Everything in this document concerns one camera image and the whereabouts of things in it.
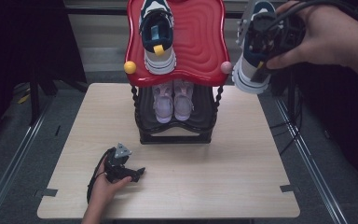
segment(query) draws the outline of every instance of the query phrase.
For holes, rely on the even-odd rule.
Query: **human hand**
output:
[[[289,1],[277,8],[282,14],[297,1]],[[300,10],[297,15],[306,25],[302,43],[267,62],[270,69],[279,69],[295,63],[340,64],[350,66],[353,37],[358,35],[358,21],[337,7],[312,6]]]
[[[123,189],[131,182],[131,177],[127,176],[115,183],[110,183],[104,172],[105,160],[106,158],[103,159],[96,173],[91,197],[89,198],[89,206],[83,216],[82,223],[99,223],[104,208],[113,200],[120,189]]]

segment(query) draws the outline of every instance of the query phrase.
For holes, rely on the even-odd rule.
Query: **red ornate shelf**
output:
[[[224,85],[228,72],[222,63],[230,62],[224,39],[225,6],[222,0],[167,0],[174,19],[173,50],[176,67],[166,75],[153,75],[145,68],[139,16],[144,0],[127,5],[130,38],[125,61],[133,61],[136,71],[127,74],[130,84],[149,87],[183,78],[204,86]]]

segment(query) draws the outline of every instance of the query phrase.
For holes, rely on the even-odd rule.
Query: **sneaker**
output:
[[[172,81],[153,86],[152,90],[154,95],[153,109],[157,121],[160,123],[170,122],[173,112]]]
[[[190,118],[191,112],[194,110],[193,102],[191,101],[194,84],[182,79],[176,79],[173,81],[173,89],[175,92],[173,99],[175,117],[178,120],[185,121]]]
[[[164,75],[176,66],[172,48],[173,16],[166,0],[145,0],[139,18],[145,48],[145,66],[150,73]]]
[[[252,19],[254,15],[261,12],[275,12],[274,6],[265,0],[260,0],[255,3]],[[270,76],[267,76],[262,81],[252,81],[256,71],[263,65],[263,62],[267,59],[267,55],[263,53],[252,53],[249,48],[246,48],[247,37],[241,43],[243,49],[242,55],[234,65],[232,72],[232,81],[235,86],[241,91],[259,94],[262,93],[269,85]]]

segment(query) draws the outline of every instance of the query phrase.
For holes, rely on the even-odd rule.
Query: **black stand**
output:
[[[46,95],[57,94],[58,89],[54,84],[53,79],[61,80],[81,92],[86,92],[88,89],[88,87],[82,86],[68,77],[59,76],[57,73],[52,71],[50,71],[48,75],[43,74],[42,71],[35,71],[34,66],[31,68],[30,73],[30,94],[32,105],[31,126],[34,125],[34,122],[40,115],[39,86]]]
[[[153,109],[154,97],[151,87],[139,88],[132,86],[132,99],[135,105],[135,121],[139,128],[142,144],[190,144],[210,143],[213,127],[217,118],[217,107],[220,105],[223,86],[219,87],[216,100],[213,98],[213,88],[194,85],[192,102],[194,111],[186,121],[180,121],[172,115],[170,122],[162,124],[156,119]],[[172,127],[184,128],[198,135],[190,136],[154,136]]]

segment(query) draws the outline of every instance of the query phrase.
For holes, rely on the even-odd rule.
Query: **orange ball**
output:
[[[124,63],[124,71],[127,74],[134,74],[136,71],[136,64],[133,61],[127,61]]]

